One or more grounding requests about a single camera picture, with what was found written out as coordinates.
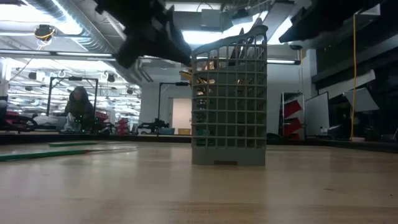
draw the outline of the yellow cable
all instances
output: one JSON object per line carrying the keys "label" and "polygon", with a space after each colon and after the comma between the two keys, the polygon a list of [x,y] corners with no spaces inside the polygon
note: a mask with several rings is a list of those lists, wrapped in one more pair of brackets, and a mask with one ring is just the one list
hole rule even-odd
{"label": "yellow cable", "polygon": [[45,38],[45,39],[47,40],[47,38],[50,37],[51,35],[53,35],[54,32],[55,32],[55,29],[53,29],[52,32],[51,32],[50,34],[47,34],[47,35],[44,35],[44,36],[37,36],[37,35],[35,35],[35,37],[38,38],[38,39],[43,39],[43,38]]}
{"label": "yellow cable", "polygon": [[354,92],[353,92],[353,109],[351,115],[351,140],[354,138],[354,118],[355,118],[355,92],[356,92],[356,16],[353,17],[354,27]]}

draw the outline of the dark hair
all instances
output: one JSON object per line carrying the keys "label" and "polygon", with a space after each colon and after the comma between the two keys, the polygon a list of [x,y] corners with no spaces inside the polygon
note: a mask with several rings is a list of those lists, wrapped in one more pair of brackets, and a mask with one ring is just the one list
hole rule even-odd
{"label": "dark hair", "polygon": [[75,91],[79,91],[79,92],[81,93],[81,100],[82,100],[82,101],[87,101],[87,102],[89,102],[87,90],[86,90],[83,86],[78,86],[78,87],[76,87],[76,88],[70,93],[70,95],[69,95],[69,100],[70,100],[70,101],[76,102],[76,99],[75,99],[75,97],[73,96],[73,94],[74,94]]}

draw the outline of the whiteboard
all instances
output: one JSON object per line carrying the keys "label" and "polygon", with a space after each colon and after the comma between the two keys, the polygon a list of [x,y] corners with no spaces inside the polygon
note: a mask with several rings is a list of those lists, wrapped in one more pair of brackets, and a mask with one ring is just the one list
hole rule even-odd
{"label": "whiteboard", "polygon": [[326,136],[329,129],[328,93],[305,101],[305,134],[307,136]]}

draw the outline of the black metal frame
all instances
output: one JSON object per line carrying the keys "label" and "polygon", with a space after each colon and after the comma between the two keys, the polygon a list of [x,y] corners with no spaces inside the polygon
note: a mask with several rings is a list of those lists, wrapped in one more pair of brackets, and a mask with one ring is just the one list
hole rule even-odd
{"label": "black metal frame", "polygon": [[[60,81],[57,82],[54,86],[52,85],[53,80],[59,79]],[[60,78],[60,77],[51,77],[50,78],[50,88],[49,88],[49,99],[47,101],[47,112],[46,115],[48,116],[50,114],[50,103],[51,103],[51,92],[54,87],[56,87],[62,80],[69,80],[69,81],[83,81],[83,80],[94,80],[95,81],[95,95],[94,95],[94,105],[93,105],[93,110],[94,110],[94,118],[95,120],[95,111],[97,107],[97,91],[98,91],[98,79],[97,78],[82,78],[82,77],[68,77],[68,78]]]}

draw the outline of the ceiling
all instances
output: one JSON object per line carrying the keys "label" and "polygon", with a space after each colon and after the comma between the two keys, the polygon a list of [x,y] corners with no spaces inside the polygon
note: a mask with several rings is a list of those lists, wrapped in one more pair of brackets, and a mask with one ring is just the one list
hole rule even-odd
{"label": "ceiling", "polygon": [[[39,0],[23,0],[31,4]],[[41,50],[49,52],[87,52],[87,42],[98,44],[101,49],[96,53],[116,53],[124,42],[124,27],[112,17],[95,12],[96,3],[93,0],[43,0],[46,3],[56,2],[66,13],[65,21],[53,17],[48,11],[28,6],[1,5],[0,7],[0,49]],[[224,0],[207,1],[208,4],[195,0],[167,1],[166,6],[175,5],[174,21],[181,28],[185,40],[192,49],[200,44],[212,42],[231,35],[238,35],[241,28],[247,32],[254,22],[247,22],[234,26],[231,22],[233,11],[247,7],[250,16],[255,21],[258,17],[269,27],[267,32],[268,56],[273,59],[297,60],[297,53],[288,45],[274,43],[273,39],[282,35],[289,28],[289,18],[301,7],[309,5],[309,0],[296,1],[248,1]],[[201,20],[202,9],[220,10],[223,24],[220,31],[203,30]],[[48,24],[55,28],[52,39],[46,43],[34,36],[34,31],[41,24]],[[144,82],[179,82],[182,78],[179,71],[185,69],[183,65],[159,58],[140,59],[136,65],[126,70],[116,62],[101,59],[76,58],[48,59],[39,55],[32,57],[7,54],[2,62],[7,62],[11,70],[10,81],[11,108],[16,111],[26,110],[35,106],[35,110],[45,111],[49,91],[50,77],[83,77],[99,80],[98,107],[114,108],[121,114],[139,113],[139,86]],[[29,73],[35,72],[37,79],[30,79]],[[106,76],[115,74],[115,82],[110,83]],[[53,89],[52,110],[61,111],[65,107],[70,90],[83,85],[93,98],[94,89],[88,82],[73,82],[63,80]],[[127,89],[133,89],[132,95]]]}

